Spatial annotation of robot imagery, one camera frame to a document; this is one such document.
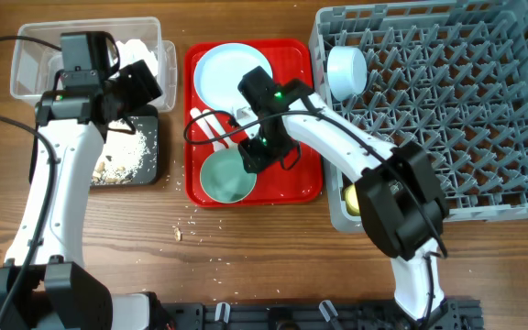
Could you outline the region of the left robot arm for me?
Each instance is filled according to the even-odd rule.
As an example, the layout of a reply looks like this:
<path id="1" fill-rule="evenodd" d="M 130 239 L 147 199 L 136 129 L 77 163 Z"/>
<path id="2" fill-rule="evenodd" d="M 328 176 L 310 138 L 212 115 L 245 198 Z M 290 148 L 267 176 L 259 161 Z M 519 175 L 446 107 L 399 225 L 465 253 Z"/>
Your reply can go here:
<path id="1" fill-rule="evenodd" d="M 91 180 L 110 124 L 151 107 L 147 64 L 127 66 L 105 31 L 60 37 L 63 66 L 36 105 L 30 190 L 0 267 L 0 329 L 172 329 L 151 291 L 113 294 L 83 265 Z"/>

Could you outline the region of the light blue plate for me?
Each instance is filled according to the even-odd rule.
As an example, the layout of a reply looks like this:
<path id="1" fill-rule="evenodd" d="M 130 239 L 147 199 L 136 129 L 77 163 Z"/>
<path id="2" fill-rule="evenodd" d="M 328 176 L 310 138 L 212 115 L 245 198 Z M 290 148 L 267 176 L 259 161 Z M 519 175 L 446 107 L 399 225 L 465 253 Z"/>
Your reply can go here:
<path id="1" fill-rule="evenodd" d="M 248 106 L 237 87 L 243 76 L 258 66 L 273 77 L 269 61 L 259 50 L 243 43 L 216 46 L 199 59 L 194 69 L 195 92 L 209 109 L 230 113 Z"/>

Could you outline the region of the white paper napkin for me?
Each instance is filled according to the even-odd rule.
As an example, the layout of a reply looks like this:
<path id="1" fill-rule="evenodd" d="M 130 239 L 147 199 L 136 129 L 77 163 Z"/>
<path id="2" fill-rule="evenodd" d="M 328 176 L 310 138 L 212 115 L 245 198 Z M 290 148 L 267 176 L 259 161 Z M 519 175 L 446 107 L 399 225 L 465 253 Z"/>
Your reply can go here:
<path id="1" fill-rule="evenodd" d="M 127 65 L 137 61 L 144 61 L 150 72 L 157 77 L 159 74 L 158 55 L 155 51 L 150 50 L 140 39 L 129 39 L 126 43 L 121 41 L 107 41 L 108 55 L 110 63 L 116 64 L 116 53 L 119 53 L 119 69 L 124 69 Z M 51 57 L 41 62 L 42 75 L 48 76 L 56 73 L 63 68 L 63 60 L 60 52 L 54 52 Z"/>

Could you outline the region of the white plastic fork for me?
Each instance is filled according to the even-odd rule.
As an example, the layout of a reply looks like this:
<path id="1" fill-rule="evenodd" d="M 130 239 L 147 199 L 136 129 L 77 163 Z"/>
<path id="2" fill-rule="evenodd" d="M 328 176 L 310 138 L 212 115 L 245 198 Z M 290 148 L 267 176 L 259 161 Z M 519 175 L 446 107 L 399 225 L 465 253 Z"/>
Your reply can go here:
<path id="1" fill-rule="evenodd" d="M 197 116 L 201 114 L 201 111 L 198 108 L 194 107 L 191 109 L 190 114 L 191 114 L 192 119 L 195 119 Z M 200 129 L 204 132 L 204 134 L 209 139 L 212 139 L 215 137 L 211 128 L 209 127 L 209 125 L 207 124 L 204 118 L 198 119 L 196 121 L 196 124 L 200 127 Z M 222 149 L 226 149 L 226 145 L 219 141 L 214 141 L 212 143 L 212 146 L 213 146 L 214 152 L 217 152 Z"/>

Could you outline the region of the light blue bowl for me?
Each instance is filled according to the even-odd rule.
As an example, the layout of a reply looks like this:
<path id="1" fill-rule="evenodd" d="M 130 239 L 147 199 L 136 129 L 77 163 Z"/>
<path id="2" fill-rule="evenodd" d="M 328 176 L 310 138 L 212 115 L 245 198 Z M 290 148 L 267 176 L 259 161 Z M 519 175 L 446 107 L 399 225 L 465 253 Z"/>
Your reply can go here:
<path id="1" fill-rule="evenodd" d="M 331 94 L 337 101 L 362 94 L 368 80 L 362 51 L 354 47 L 333 47 L 327 58 L 327 78 Z"/>

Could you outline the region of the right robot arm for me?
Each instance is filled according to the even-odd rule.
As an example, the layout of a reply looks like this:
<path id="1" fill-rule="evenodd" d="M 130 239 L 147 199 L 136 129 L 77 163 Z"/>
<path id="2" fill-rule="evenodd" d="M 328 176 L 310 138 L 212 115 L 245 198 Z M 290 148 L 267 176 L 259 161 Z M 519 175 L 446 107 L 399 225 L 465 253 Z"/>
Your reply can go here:
<path id="1" fill-rule="evenodd" d="M 364 132 L 299 79 L 280 85 L 256 67 L 237 89 L 259 126 L 239 144 L 246 172 L 263 172 L 301 144 L 342 171 L 354 185 L 364 231 L 391 260 L 395 302 L 427 327 L 444 301 L 436 261 L 447 256 L 441 235 L 449 208 L 424 149 Z"/>

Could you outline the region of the green bowl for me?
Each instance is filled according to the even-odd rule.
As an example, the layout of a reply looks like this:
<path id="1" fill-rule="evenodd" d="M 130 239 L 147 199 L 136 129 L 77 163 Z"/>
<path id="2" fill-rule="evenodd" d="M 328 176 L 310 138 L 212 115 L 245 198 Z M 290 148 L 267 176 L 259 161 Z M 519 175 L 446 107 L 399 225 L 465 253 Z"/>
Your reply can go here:
<path id="1" fill-rule="evenodd" d="M 200 184 L 203 191 L 221 204 L 234 204 L 248 197 L 257 183 L 257 175 L 249 173 L 237 148 L 216 151 L 203 163 Z"/>

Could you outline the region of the rice and food scraps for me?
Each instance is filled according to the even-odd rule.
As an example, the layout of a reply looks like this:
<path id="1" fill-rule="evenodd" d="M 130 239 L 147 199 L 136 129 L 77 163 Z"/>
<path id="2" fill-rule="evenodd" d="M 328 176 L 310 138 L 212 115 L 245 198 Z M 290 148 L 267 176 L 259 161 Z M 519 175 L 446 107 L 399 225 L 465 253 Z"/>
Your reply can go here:
<path id="1" fill-rule="evenodd" d="M 149 154 L 147 137 L 131 127 L 124 119 L 109 124 L 101 156 L 93 170 L 92 185 L 132 183 Z"/>

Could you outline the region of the white plastic spoon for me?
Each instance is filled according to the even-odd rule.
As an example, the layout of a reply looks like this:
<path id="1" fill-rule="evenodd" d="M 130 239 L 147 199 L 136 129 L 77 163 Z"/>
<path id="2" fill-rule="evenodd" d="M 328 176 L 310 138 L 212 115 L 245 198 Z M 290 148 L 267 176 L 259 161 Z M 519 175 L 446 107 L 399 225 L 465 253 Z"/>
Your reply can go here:
<path id="1" fill-rule="evenodd" d="M 223 128 L 223 126 L 221 125 L 219 120 L 217 119 L 217 117 L 214 114 L 213 110 L 205 109 L 205 110 L 203 110 L 203 114 L 206 115 L 206 117 L 204 119 L 211 126 L 211 128 L 213 128 L 215 130 L 215 132 L 218 134 L 219 137 L 221 137 L 221 136 L 226 134 L 225 129 Z M 224 137 L 223 141 L 227 144 L 227 146 L 230 149 L 236 149 L 237 148 L 237 143 L 234 142 L 230 137 Z"/>

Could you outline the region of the yellow cup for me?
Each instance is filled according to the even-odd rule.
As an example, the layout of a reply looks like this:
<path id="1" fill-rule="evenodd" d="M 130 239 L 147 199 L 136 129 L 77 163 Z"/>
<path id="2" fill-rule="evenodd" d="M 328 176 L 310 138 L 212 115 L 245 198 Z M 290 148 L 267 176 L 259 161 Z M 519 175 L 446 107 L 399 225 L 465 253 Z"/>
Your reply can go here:
<path id="1" fill-rule="evenodd" d="M 360 215 L 356 186 L 351 184 L 343 190 L 346 210 L 350 215 Z"/>

